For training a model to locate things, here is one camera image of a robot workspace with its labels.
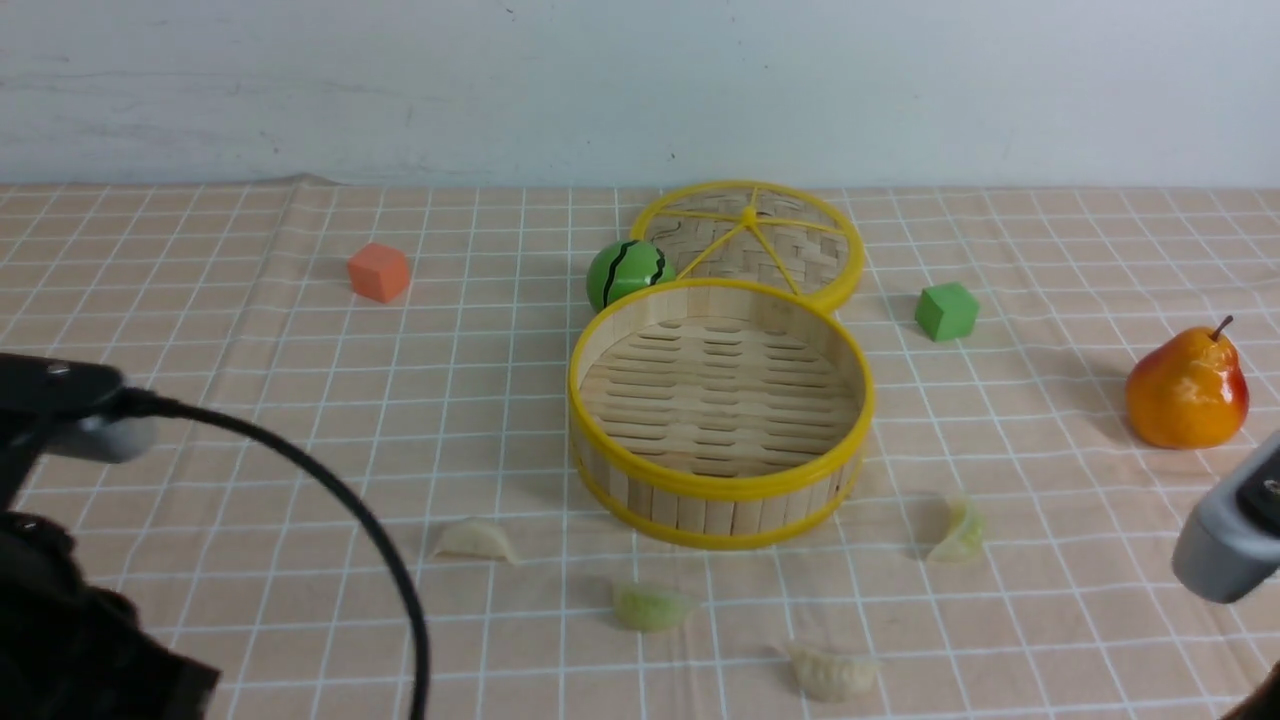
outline pear stem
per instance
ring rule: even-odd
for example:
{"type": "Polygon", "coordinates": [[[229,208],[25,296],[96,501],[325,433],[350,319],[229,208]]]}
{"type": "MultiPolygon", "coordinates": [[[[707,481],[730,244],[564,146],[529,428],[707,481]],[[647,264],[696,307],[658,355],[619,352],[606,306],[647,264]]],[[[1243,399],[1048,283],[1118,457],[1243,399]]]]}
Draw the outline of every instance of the pear stem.
{"type": "Polygon", "coordinates": [[[1212,340],[1213,342],[1217,342],[1217,336],[1222,334],[1222,328],[1225,328],[1226,325],[1230,325],[1231,320],[1234,320],[1234,319],[1235,318],[1233,318],[1231,315],[1228,315],[1226,319],[1222,320],[1222,324],[1219,325],[1217,329],[1213,331],[1213,334],[1208,336],[1208,338],[1212,340]]]}

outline green ball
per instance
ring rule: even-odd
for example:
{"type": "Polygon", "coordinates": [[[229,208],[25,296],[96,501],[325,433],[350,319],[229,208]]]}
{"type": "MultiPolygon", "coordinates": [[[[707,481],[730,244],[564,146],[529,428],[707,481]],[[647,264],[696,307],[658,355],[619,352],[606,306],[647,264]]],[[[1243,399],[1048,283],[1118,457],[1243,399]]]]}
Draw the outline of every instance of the green ball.
{"type": "Polygon", "coordinates": [[[586,270],[586,297],[599,313],[609,304],[676,277],[667,256],[649,242],[627,240],[605,247],[586,270]]]}

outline yellow rim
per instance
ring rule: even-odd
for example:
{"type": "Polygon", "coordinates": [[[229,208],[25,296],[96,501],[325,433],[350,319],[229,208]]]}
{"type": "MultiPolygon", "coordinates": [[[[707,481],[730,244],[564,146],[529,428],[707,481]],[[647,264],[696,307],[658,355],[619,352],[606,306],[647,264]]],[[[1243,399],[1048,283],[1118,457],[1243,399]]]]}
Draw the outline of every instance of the yellow rim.
{"type": "Polygon", "coordinates": [[[709,245],[705,250],[703,250],[703,252],[700,252],[698,258],[694,259],[692,263],[685,266],[676,277],[677,281],[682,279],[686,274],[689,274],[689,272],[692,268],[695,268],[698,264],[705,260],[712,252],[716,251],[717,247],[721,247],[724,242],[727,242],[730,237],[736,236],[742,231],[750,232],[755,237],[755,240],[760,243],[760,246],[764,247],[764,251],[778,266],[778,272],[782,273],[782,279],[786,281],[787,287],[791,288],[791,292],[803,297],[809,305],[817,307],[823,314],[835,313],[841,305],[844,305],[845,301],[849,300],[849,296],[854,293],[854,290],[858,287],[858,281],[863,274],[863,265],[865,263],[867,252],[863,247],[863,238],[860,234],[858,234],[858,228],[854,227],[851,222],[849,222],[849,218],[846,218],[844,213],[833,208],[829,202],[815,195],[810,195],[800,190],[795,190],[782,184],[746,181],[746,179],[718,181],[718,182],[708,182],[703,184],[685,187],[669,195],[664,195],[658,200],[650,202],[649,206],[645,208],[643,213],[640,213],[640,217],[636,218],[636,222],[631,225],[631,240],[637,240],[640,242],[644,242],[645,231],[649,228],[649,223],[653,222],[653,219],[657,218],[658,215],[669,215],[676,218],[703,218],[703,219],[724,220],[735,223],[733,228],[730,232],[724,233],[714,242],[712,242],[712,245],[709,245]],[[751,188],[751,201],[748,205],[748,211],[744,214],[742,218],[735,218],[732,215],[721,215],[718,213],[703,213],[695,210],[666,210],[666,208],[672,202],[682,200],[691,195],[698,195],[699,192],[707,192],[709,190],[726,190],[735,187],[751,188]],[[759,225],[797,225],[797,227],[815,228],[822,231],[831,231],[833,228],[814,225],[813,223],[806,223],[804,220],[790,220],[786,218],[755,218],[755,201],[756,196],[762,190],[769,190],[781,195],[790,195],[792,197],[803,200],[820,209],[823,213],[831,217],[831,219],[836,223],[835,229],[840,231],[849,241],[849,258],[845,261],[845,268],[840,272],[840,275],[837,275],[835,281],[832,281],[829,284],[827,284],[818,292],[814,292],[812,295],[804,295],[801,292],[799,283],[796,283],[795,278],[791,277],[791,273],[787,270],[786,265],[782,264],[782,259],[778,258],[777,252],[773,250],[773,246],[764,238],[764,234],[760,232],[759,225]]]}
{"type": "Polygon", "coordinates": [[[759,547],[777,544],[804,534],[822,524],[822,521],[827,518],[831,518],[831,514],[835,512],[845,498],[849,497],[849,493],[852,492],[854,486],[858,484],[858,478],[861,475],[861,462],[859,462],[858,469],[854,470],[849,484],[840,488],[840,492],[836,493],[836,497],[833,497],[831,502],[823,505],[817,512],[806,516],[799,523],[792,523],[776,530],[755,533],[751,536],[708,536],[690,530],[680,530],[667,525],[659,525],[653,520],[641,518],[631,510],[627,510],[625,505],[609,497],[608,493],[605,493],[604,489],[595,483],[595,479],[586,471],[586,466],[582,465],[582,459],[573,447],[572,441],[570,441],[570,450],[573,452],[573,464],[577,466],[577,477],[582,480],[582,486],[585,486],[586,489],[595,496],[595,500],[598,500],[600,505],[603,505],[604,509],[608,510],[614,518],[652,538],[669,542],[672,544],[695,547],[698,550],[755,550],[759,547]]]}
{"type": "Polygon", "coordinates": [[[602,310],[600,314],[598,314],[586,325],[586,329],[582,331],[582,334],[579,337],[577,343],[573,347],[573,355],[570,357],[568,363],[568,378],[566,384],[568,386],[568,405],[573,421],[577,423],[577,427],[586,436],[588,441],[604,454],[611,465],[622,470],[627,475],[644,480],[655,488],[664,489],[673,495],[726,502],[735,502],[739,500],[759,500],[767,496],[785,495],[808,487],[818,479],[832,474],[837,468],[847,462],[855,452],[858,452],[863,439],[867,437],[868,429],[870,429],[872,416],[876,414],[876,387],[872,382],[872,369],[867,363],[867,356],[863,355],[863,350],[858,347],[856,342],[854,342],[849,331],[833,320],[831,315],[818,311],[803,299],[797,299],[792,295],[787,295],[780,290],[760,283],[724,278],[673,281],[648,287],[639,292],[634,292],[602,310]],[[709,478],[672,470],[671,468],[664,468],[652,460],[645,460],[639,455],[631,454],[616,439],[605,434],[604,430],[602,430],[600,427],[591,420],[591,414],[586,410],[586,404],[582,401],[582,396],[579,392],[577,383],[575,382],[579,366],[582,361],[582,348],[586,345],[585,341],[599,329],[604,320],[623,307],[627,307],[634,302],[639,302],[650,295],[686,287],[732,287],[750,292],[759,292],[776,297],[783,302],[796,305],[803,310],[813,313],[818,316],[818,319],[827,323],[827,327],[835,331],[841,341],[844,341],[845,345],[852,350],[854,357],[858,360],[858,366],[863,373],[863,395],[865,401],[863,402],[863,410],[859,413],[858,420],[854,423],[852,429],[849,430],[849,434],[846,434],[844,439],[836,443],[835,447],[820,457],[780,473],[771,473],[768,475],[759,475],[755,478],[709,478]]]}

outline bamboo steamer lid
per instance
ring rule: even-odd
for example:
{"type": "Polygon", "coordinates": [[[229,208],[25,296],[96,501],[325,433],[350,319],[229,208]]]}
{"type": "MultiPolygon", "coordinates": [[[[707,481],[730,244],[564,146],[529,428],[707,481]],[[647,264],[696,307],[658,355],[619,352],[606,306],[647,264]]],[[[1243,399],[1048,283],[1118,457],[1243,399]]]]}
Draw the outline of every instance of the bamboo steamer lid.
{"type": "Polygon", "coordinates": [[[631,238],[653,243],[676,279],[758,282],[835,313],[863,272],[861,237],[819,197],[790,187],[724,181],[666,195],[641,213],[631,238]]]}

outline green cube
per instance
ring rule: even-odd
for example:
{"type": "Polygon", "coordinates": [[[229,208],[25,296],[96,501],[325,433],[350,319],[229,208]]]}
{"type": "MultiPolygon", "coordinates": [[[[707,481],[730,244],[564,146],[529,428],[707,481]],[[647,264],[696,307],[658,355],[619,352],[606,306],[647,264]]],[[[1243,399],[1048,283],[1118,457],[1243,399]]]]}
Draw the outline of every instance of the green cube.
{"type": "Polygon", "coordinates": [[[915,304],[915,322],[933,342],[969,337],[977,320],[978,300],[957,282],[924,288],[915,304]]]}

